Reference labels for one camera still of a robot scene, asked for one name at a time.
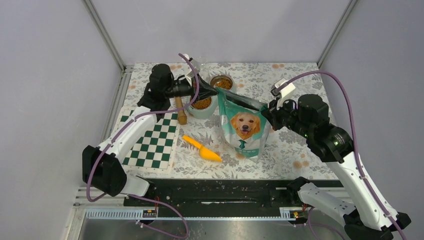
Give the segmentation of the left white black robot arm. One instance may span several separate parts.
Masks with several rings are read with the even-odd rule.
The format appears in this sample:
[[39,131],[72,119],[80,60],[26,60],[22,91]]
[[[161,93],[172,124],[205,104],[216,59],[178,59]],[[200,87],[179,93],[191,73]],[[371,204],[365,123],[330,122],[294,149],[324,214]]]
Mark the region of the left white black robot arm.
[[152,204],[155,192],[149,181],[140,176],[128,175],[122,166],[124,158],[146,131],[150,131],[171,113],[171,99],[189,97],[192,103],[216,96],[218,91],[205,82],[190,62],[188,76],[175,78],[169,65],[157,64],[151,69],[148,83],[132,115],[124,125],[98,146],[88,145],[82,152],[82,178],[86,184],[86,197],[90,202],[90,188],[104,195],[134,195],[144,206]]

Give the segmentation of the green pet food bag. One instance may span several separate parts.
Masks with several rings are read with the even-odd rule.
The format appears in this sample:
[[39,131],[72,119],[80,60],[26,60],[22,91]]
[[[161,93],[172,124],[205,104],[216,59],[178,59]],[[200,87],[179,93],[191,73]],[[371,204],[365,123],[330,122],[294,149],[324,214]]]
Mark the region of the green pet food bag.
[[217,91],[221,138],[237,154],[258,159],[265,150],[271,129],[261,114],[268,105],[224,88]]

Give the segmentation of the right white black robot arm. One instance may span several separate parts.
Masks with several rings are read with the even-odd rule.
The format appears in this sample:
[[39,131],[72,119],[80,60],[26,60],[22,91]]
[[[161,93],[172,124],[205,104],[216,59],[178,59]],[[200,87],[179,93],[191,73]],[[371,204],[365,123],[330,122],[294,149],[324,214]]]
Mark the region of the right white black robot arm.
[[351,201],[322,191],[310,180],[298,177],[287,186],[287,201],[315,207],[337,221],[352,240],[391,240],[411,218],[385,200],[355,156],[354,143],[342,128],[330,123],[329,106],[316,94],[273,100],[261,111],[274,130],[287,128],[306,140],[307,147],[337,176]]

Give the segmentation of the orange plastic scoop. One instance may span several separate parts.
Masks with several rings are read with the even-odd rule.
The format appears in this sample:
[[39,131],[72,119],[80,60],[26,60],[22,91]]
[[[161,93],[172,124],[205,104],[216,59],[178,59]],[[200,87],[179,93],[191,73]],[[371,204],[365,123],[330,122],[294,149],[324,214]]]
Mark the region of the orange plastic scoop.
[[218,154],[216,154],[215,152],[211,151],[207,147],[203,146],[201,143],[197,142],[193,138],[191,138],[191,137],[189,137],[187,135],[184,135],[182,137],[182,139],[185,140],[186,142],[190,143],[194,147],[196,147],[199,150],[199,156],[202,159],[208,160],[208,161],[214,161],[214,162],[222,162],[222,159],[221,159],[221,157]]

